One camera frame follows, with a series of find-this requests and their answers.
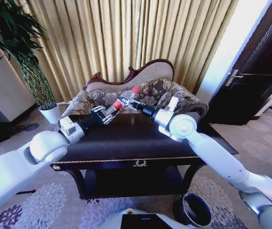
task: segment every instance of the floor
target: floor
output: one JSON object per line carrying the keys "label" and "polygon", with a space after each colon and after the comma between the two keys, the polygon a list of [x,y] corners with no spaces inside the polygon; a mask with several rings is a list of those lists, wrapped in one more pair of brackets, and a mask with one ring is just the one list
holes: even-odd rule
{"label": "floor", "polygon": [[[247,125],[219,125],[215,128],[240,153],[236,156],[247,169],[272,178],[272,110]],[[15,129],[19,132],[0,143],[0,155],[17,149],[43,130],[56,130],[39,113]],[[186,167],[180,167],[183,173]],[[95,229],[112,213],[126,208],[165,214],[171,218],[177,196],[107,198],[80,200],[72,177],[66,172],[44,171],[26,190],[34,194],[16,195],[0,207],[0,229]],[[206,199],[213,213],[213,229],[256,229],[257,218],[240,200],[237,190],[207,166],[196,174],[190,191]]]}

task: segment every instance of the curtain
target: curtain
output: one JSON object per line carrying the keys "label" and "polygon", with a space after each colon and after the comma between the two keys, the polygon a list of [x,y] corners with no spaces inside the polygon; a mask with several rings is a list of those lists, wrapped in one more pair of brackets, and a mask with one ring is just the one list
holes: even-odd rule
{"label": "curtain", "polygon": [[48,39],[40,68],[56,100],[71,100],[101,72],[122,81],[131,66],[168,59],[174,81],[196,92],[237,0],[17,0]]}

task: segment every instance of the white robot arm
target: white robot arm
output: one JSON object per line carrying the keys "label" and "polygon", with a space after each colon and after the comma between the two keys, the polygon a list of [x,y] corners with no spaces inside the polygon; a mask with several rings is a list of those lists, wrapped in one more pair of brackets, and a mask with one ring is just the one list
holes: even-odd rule
{"label": "white robot arm", "polygon": [[129,107],[141,110],[159,124],[159,131],[175,141],[189,141],[189,145],[218,175],[239,190],[245,204],[258,215],[264,229],[272,228],[272,179],[249,172],[226,149],[211,137],[197,132],[195,119],[187,114],[176,115],[173,110],[178,99],[173,97],[169,110],[157,109],[129,101]]}
{"label": "white robot arm", "polygon": [[83,121],[73,123],[68,117],[60,120],[60,131],[43,131],[17,150],[0,156],[0,206],[37,178],[40,172],[67,153],[96,124],[107,125],[118,110],[104,115],[104,106],[92,109]]}

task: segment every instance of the water bottle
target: water bottle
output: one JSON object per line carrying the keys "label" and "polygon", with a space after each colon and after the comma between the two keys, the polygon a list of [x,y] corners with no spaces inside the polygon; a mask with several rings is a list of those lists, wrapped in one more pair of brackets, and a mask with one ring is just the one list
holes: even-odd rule
{"label": "water bottle", "polygon": [[[137,94],[139,92],[138,87],[133,87],[131,90],[123,92],[120,97],[123,97],[125,99],[131,100],[137,97]],[[124,108],[126,104],[123,104],[120,102],[120,100],[116,100],[107,110],[103,112],[105,116],[110,115],[111,113],[115,112],[116,110],[119,110],[121,108]]]}

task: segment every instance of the potted plant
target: potted plant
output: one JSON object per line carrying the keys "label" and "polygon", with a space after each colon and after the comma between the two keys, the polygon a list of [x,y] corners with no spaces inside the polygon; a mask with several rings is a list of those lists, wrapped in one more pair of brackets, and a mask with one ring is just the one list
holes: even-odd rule
{"label": "potted plant", "polygon": [[44,29],[33,16],[25,13],[14,0],[0,0],[0,49],[8,59],[17,61],[39,110],[50,123],[56,123],[60,116],[59,107],[34,55],[34,50],[42,48],[34,41],[39,37],[46,39]]}

